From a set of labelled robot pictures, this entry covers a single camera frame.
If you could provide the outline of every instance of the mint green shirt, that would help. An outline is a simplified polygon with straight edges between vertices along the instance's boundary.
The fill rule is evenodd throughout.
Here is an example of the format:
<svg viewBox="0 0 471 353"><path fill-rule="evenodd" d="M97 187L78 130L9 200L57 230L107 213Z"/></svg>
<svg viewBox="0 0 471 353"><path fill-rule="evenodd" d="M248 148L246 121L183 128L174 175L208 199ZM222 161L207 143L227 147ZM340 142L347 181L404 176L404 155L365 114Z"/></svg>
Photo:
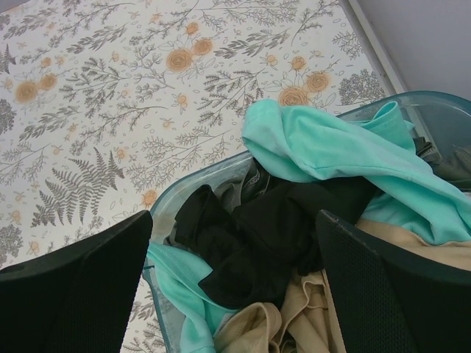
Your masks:
<svg viewBox="0 0 471 353"><path fill-rule="evenodd" d="M266 99L247 111L245 146L272 175L293 182L363 176L386 194L363 217L417 233L430 244L471 240L471 202L415 155L397 103L347 123L310 107Z"/></svg>
<svg viewBox="0 0 471 353"><path fill-rule="evenodd" d="M216 353L213 336L228 316L228 310L211 301L198 282L213 270L200 257L182 249L150 243L147 257L154 263L162 294L185 315L182 353Z"/></svg>

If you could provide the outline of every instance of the translucent teal laundry basket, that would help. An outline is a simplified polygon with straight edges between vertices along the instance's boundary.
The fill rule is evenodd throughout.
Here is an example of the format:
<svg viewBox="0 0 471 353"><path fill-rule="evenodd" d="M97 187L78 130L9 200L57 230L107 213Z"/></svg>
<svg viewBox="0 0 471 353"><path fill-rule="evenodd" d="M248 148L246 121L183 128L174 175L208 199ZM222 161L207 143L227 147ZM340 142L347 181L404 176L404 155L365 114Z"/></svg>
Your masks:
<svg viewBox="0 0 471 353"><path fill-rule="evenodd" d="M446 93L418 91L402 93L339 115L345 121L369 120L387 102L396 101L404 119L415 124L414 137L432 142L443 158L456 147L471 145L471 101ZM238 154L188 175L170 186L151 209L154 218L151 241L162 243L169 235L174 217L183 202L201 185L216 187L238 175L244 175L252 156ZM160 292L152 262L147 260L144 279L150 284L163 339L169 353L180 352L180 332L184 316Z"/></svg>

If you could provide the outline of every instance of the floral patterned surface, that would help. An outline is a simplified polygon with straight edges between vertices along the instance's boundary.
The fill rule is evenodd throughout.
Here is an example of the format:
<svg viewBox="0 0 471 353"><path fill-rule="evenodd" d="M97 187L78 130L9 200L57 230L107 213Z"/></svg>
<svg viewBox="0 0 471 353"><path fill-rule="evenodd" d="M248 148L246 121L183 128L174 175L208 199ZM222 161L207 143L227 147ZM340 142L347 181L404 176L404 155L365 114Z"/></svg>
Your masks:
<svg viewBox="0 0 471 353"><path fill-rule="evenodd" d="M383 97L338 0L31 0L0 14L0 268L243 150L255 100ZM123 352L164 352L141 281Z"/></svg>

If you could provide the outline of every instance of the beige fabric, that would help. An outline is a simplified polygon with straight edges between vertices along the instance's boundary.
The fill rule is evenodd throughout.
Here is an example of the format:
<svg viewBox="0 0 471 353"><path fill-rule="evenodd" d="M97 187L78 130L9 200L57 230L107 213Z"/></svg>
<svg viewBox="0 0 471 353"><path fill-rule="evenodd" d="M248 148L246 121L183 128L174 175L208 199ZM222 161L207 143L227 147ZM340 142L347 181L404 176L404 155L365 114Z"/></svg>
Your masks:
<svg viewBox="0 0 471 353"><path fill-rule="evenodd" d="M232 317L214 338L223 353L346 353L324 271L293 275L280 312L255 303ZM289 332L293 340L283 340Z"/></svg>
<svg viewBox="0 0 471 353"><path fill-rule="evenodd" d="M272 303L254 303L234 315L214 338L216 352L279 353L273 341L281 314Z"/></svg>
<svg viewBox="0 0 471 353"><path fill-rule="evenodd" d="M439 246L426 243L417 234L391 224L360 219L357 228L388 243L445 265L471 271L471 241L451 241Z"/></svg>

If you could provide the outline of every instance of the pile of clothes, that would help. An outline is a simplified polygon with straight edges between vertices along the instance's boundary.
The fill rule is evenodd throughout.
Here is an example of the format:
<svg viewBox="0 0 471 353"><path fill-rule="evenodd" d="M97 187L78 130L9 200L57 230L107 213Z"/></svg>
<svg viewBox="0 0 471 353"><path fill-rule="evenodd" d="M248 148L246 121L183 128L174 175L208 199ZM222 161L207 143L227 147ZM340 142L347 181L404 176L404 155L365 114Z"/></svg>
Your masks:
<svg viewBox="0 0 471 353"><path fill-rule="evenodd" d="M253 104L247 174L186 200L151 243L162 294L185 315L183 353L344 352L316 217L327 210L423 257L471 270L471 154L443 160L397 103L369 121Z"/></svg>

